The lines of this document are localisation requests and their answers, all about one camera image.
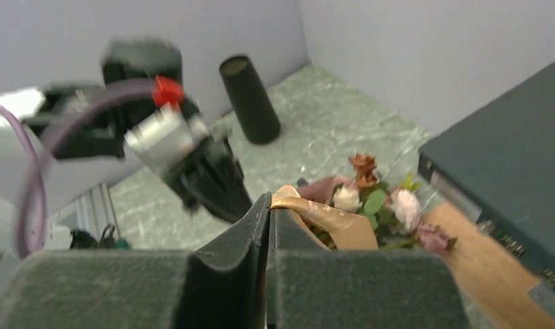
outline pink rose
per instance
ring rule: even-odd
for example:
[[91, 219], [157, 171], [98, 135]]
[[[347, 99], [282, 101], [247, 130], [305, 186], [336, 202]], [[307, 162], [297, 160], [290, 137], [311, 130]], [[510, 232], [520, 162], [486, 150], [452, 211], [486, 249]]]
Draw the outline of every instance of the pink rose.
[[449, 237], [447, 233], [438, 226], [419, 223], [416, 235], [425, 250], [442, 256], [446, 255], [449, 251]]

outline electronic device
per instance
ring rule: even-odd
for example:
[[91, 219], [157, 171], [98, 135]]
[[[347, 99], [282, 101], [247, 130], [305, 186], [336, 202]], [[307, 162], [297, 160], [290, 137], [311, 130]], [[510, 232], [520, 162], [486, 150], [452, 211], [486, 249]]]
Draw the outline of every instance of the electronic device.
[[555, 62], [419, 151], [419, 173], [555, 290]]

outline white rose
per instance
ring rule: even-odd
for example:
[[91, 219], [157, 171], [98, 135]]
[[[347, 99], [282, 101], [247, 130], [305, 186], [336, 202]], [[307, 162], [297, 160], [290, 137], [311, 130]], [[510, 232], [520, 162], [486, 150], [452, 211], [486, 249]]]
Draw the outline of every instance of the white rose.
[[398, 232], [400, 234], [409, 234], [421, 220], [421, 203], [417, 196], [404, 188], [398, 188], [391, 194], [391, 209], [395, 213], [401, 227]]
[[344, 210], [346, 212], [355, 213], [360, 207], [359, 191], [355, 188], [348, 188], [346, 186], [340, 187], [332, 196], [334, 208]]

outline brown flower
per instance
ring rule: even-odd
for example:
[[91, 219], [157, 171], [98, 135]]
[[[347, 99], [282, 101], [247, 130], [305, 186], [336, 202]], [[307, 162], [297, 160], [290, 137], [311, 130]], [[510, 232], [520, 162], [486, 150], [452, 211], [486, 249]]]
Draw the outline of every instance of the brown flower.
[[373, 173], [376, 169], [376, 161], [368, 154], [356, 154], [354, 157], [348, 158], [350, 164], [356, 171], [356, 187], [359, 190], [366, 190], [378, 183], [378, 179]]
[[354, 184], [356, 185], [356, 188], [363, 191], [376, 184], [376, 177], [374, 177], [374, 175], [357, 175], [356, 182]]
[[354, 157], [348, 158], [348, 161], [354, 167], [356, 173], [368, 174], [376, 169], [376, 161], [368, 154], [356, 154]]

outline port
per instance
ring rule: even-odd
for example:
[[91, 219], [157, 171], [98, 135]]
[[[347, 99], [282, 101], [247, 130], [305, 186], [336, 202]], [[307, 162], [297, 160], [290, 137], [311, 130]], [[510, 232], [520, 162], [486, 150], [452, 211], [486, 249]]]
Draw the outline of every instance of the port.
[[550, 269], [545, 269], [540, 273], [540, 277], [544, 279], [555, 290], [555, 273]]
[[495, 232], [493, 233], [493, 237], [496, 238], [497, 240], [501, 239], [502, 236], [504, 236], [504, 231], [500, 228], [495, 230]]
[[479, 231], [485, 235], [493, 235], [495, 226], [490, 220], [482, 221], [478, 224]]
[[526, 249], [509, 235], [502, 234], [499, 238], [499, 244], [517, 258], [522, 257], [526, 252]]

